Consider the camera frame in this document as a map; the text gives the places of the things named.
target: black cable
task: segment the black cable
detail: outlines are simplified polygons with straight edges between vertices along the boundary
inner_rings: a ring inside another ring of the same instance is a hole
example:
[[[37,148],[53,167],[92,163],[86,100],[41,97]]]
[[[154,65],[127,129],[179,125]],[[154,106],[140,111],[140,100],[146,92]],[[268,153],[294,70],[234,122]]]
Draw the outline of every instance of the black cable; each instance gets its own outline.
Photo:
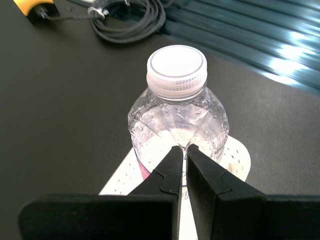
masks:
[[[94,32],[102,39],[116,44],[128,44],[142,40],[158,31],[166,21],[165,8],[170,7],[175,0],[162,4],[160,0],[96,0],[92,7],[101,12],[109,11],[118,5],[126,4],[141,13],[141,19],[124,28],[112,28],[105,24],[103,16],[97,11],[91,11],[87,16],[57,16],[50,17],[46,12],[39,14],[50,21],[90,20]]]

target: yellow handle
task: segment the yellow handle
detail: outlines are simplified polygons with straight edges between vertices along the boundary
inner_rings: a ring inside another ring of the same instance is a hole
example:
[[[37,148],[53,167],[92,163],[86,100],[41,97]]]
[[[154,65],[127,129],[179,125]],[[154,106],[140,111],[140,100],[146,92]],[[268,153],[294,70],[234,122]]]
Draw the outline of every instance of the yellow handle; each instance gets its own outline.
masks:
[[[25,16],[28,16],[30,10],[39,4],[54,3],[53,0],[14,0],[14,2]]]

